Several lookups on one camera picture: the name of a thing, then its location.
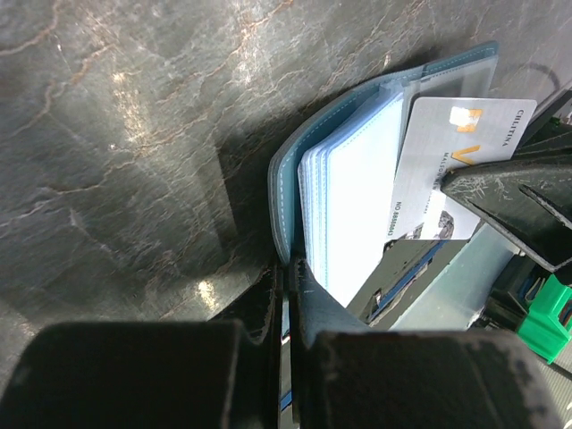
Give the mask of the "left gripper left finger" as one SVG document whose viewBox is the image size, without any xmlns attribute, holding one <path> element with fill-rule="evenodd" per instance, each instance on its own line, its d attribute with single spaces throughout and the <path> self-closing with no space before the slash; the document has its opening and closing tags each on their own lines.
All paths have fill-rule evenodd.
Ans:
<svg viewBox="0 0 572 429">
<path fill-rule="evenodd" d="M 4 428 L 275 428 L 282 273 L 206 322 L 48 326 L 1 398 Z"/>
</svg>

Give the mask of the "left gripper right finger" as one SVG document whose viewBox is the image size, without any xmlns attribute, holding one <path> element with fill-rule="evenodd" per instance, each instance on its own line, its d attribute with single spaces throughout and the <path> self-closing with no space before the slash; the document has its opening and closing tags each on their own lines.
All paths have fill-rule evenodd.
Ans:
<svg viewBox="0 0 572 429">
<path fill-rule="evenodd" d="M 292 413 L 303 428 L 555 428 L 536 359 L 505 331 L 379 332 L 290 262 Z"/>
</svg>

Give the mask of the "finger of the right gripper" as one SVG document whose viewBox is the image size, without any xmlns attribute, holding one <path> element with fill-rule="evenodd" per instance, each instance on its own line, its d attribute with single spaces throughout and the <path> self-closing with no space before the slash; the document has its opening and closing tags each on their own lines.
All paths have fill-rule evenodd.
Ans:
<svg viewBox="0 0 572 429">
<path fill-rule="evenodd" d="M 571 128 L 551 121 L 570 105 L 568 89 L 528 126 L 510 160 L 453 170 L 441 185 L 551 273 L 571 271 Z"/>
</svg>

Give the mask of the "silver white credit card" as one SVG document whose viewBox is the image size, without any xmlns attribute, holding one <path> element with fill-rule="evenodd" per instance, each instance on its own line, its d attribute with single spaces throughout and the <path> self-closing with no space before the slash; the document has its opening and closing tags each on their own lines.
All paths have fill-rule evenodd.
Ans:
<svg viewBox="0 0 572 429">
<path fill-rule="evenodd" d="M 537 103 L 522 98 L 420 97 L 413 104 L 392 192 L 388 240 L 468 240 L 478 223 L 444 195 L 448 172 L 509 160 Z"/>
</svg>

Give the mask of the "blue leather card holder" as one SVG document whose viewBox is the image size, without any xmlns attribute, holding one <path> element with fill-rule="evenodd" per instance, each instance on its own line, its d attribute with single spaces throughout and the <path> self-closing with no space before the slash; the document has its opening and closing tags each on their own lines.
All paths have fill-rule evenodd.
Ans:
<svg viewBox="0 0 572 429">
<path fill-rule="evenodd" d="M 303 255 L 317 282 L 348 305 L 381 262 L 394 177 L 417 97 L 484 97 L 499 46 L 367 80 L 300 125 L 273 156 L 273 240 L 288 264 Z"/>
</svg>

